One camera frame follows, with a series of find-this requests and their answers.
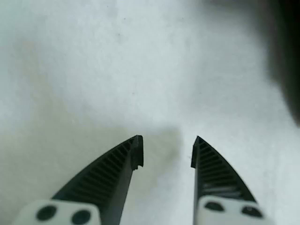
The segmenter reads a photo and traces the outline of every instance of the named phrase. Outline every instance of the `white cloth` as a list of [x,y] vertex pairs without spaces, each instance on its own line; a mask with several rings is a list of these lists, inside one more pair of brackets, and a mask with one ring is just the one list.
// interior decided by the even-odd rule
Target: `white cloth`
[[0,224],[136,134],[121,225],[192,225],[197,135],[297,224],[300,130],[258,0],[2,0]]

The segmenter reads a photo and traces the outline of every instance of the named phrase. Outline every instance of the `white fabric surface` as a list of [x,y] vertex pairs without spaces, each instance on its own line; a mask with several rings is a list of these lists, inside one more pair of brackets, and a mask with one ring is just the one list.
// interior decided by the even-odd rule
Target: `white fabric surface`
[[263,2],[1,0],[0,224],[136,134],[145,164],[121,225],[192,224],[197,135],[297,224],[300,130]]

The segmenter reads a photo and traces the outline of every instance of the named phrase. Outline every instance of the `white background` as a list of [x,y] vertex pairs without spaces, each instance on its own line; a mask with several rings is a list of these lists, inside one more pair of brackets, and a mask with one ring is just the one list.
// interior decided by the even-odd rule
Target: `white background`
[[192,224],[197,135],[277,224],[297,224],[280,29],[273,6],[242,2],[1,0],[0,224],[136,134],[145,163],[121,225]]

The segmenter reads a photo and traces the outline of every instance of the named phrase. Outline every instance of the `black plastic part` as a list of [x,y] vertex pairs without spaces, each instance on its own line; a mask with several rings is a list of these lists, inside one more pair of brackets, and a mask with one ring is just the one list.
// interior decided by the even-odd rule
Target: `black plastic part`
[[53,199],[92,203],[99,208],[102,225],[120,223],[133,170],[143,166],[143,137],[134,136],[96,159]]
[[256,202],[230,164],[200,137],[193,146],[191,167],[196,169],[194,218],[198,201],[204,195]]

